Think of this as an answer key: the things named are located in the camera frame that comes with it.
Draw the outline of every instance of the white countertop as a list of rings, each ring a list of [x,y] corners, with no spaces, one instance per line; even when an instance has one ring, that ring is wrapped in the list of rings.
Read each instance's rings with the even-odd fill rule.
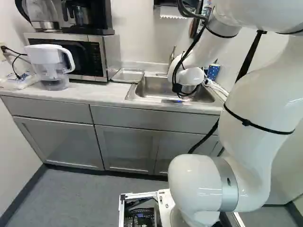
[[[43,90],[40,83],[36,83],[23,90],[9,91],[0,90],[0,95],[50,100],[69,103],[80,103],[89,105],[104,105],[129,107],[138,109],[165,110],[174,112],[215,114],[219,115],[222,106],[214,106],[212,103],[200,103],[199,105],[176,104],[176,103],[155,103],[139,100],[125,100],[125,96],[131,84],[114,83],[70,83],[70,87],[61,91]]]

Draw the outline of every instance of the stainless steel sink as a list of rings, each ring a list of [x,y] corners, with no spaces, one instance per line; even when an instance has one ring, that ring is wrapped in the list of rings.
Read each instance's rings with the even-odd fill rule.
[[[215,98],[208,87],[200,86],[198,90],[190,97],[179,98],[171,90],[172,84],[166,76],[144,76],[138,84],[132,84],[125,99],[144,100],[161,103],[213,103]],[[182,91],[191,92],[195,86],[184,86]]]

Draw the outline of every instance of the microwave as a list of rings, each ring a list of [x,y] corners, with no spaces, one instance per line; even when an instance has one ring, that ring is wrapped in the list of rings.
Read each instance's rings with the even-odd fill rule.
[[[24,33],[28,45],[56,44],[68,49],[75,62],[70,79],[108,82],[121,68],[119,35]]]

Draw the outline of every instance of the gray cabinet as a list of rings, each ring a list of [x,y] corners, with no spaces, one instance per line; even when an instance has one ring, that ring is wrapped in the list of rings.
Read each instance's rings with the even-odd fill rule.
[[[219,118],[218,115],[100,105],[90,105],[90,109],[95,124],[197,134],[208,133]]]
[[[104,170],[93,125],[24,117],[14,121],[43,162]]]
[[[153,174],[157,132],[96,125],[106,170]]]
[[[89,105],[86,104],[9,96],[2,96],[1,98],[12,115],[55,121],[93,123]]]
[[[154,174],[166,175],[171,160],[177,155],[186,154],[203,137],[204,135],[191,133],[159,132],[158,153]],[[195,150],[194,154],[217,156],[222,148],[218,140],[218,136],[211,136]]]

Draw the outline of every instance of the cabinet door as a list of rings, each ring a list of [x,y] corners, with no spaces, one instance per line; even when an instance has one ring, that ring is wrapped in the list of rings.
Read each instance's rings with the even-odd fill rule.
[[[187,154],[189,149],[199,142],[204,135],[181,133],[181,132],[159,132],[159,146],[155,165],[155,175],[166,175],[171,160],[181,154]],[[198,147],[194,154],[211,155],[218,144],[218,137],[211,136],[204,144]]]
[[[96,125],[106,170],[153,174],[157,134],[150,130]]]
[[[93,125],[14,117],[43,162],[104,170]]]

